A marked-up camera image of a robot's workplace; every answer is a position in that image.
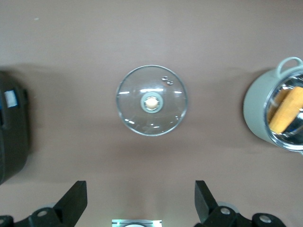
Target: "black case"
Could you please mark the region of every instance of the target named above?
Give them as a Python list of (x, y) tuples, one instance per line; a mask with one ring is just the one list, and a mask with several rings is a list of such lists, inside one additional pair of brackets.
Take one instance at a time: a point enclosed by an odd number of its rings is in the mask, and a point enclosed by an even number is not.
[(0, 184), (2, 184), (25, 165), (29, 150), (29, 131), (27, 93), (9, 74), (1, 71), (0, 102)]

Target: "brown surface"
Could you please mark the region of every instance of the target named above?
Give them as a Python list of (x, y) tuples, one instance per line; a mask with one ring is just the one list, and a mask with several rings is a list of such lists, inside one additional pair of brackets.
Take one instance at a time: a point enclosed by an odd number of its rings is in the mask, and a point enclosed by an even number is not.
[[(29, 90), (32, 154), (0, 187), (0, 214), (20, 220), (77, 180), (89, 205), (77, 226), (113, 218), (198, 222), (194, 180), (248, 218), (303, 223), (303, 157), (255, 137), (241, 107), (250, 83), (303, 57), (301, 0), (2, 0), (0, 66)], [(185, 82), (189, 109), (167, 135), (120, 121), (119, 82), (157, 64)]]

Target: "white label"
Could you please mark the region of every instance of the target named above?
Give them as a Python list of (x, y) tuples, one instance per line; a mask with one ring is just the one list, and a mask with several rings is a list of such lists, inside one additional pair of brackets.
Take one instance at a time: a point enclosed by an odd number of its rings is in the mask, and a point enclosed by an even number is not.
[(8, 108), (18, 105), (16, 94), (13, 90), (4, 92), (4, 95)]

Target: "black clamp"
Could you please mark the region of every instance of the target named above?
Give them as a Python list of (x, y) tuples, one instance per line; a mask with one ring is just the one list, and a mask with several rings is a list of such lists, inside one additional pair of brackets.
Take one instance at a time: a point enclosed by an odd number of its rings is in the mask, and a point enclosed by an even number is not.
[(12, 216), (0, 216), (0, 227), (74, 227), (86, 206), (86, 182), (77, 181), (54, 207), (36, 210), (16, 223)]
[(257, 213), (252, 220), (226, 206), (219, 206), (204, 181), (196, 181), (195, 206), (201, 223), (195, 227), (286, 227), (274, 215)]

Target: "pot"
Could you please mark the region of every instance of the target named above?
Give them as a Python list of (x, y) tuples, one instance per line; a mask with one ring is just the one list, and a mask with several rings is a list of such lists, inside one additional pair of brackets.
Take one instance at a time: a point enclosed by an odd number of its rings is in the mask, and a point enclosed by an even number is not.
[[(296, 66), (285, 68), (290, 60), (295, 60)], [(243, 114), (246, 124), (256, 136), (289, 151), (302, 152), (303, 106), (282, 133), (275, 133), (269, 127), (271, 118), (294, 87), (303, 87), (303, 61), (289, 57), (252, 83), (244, 98)]]

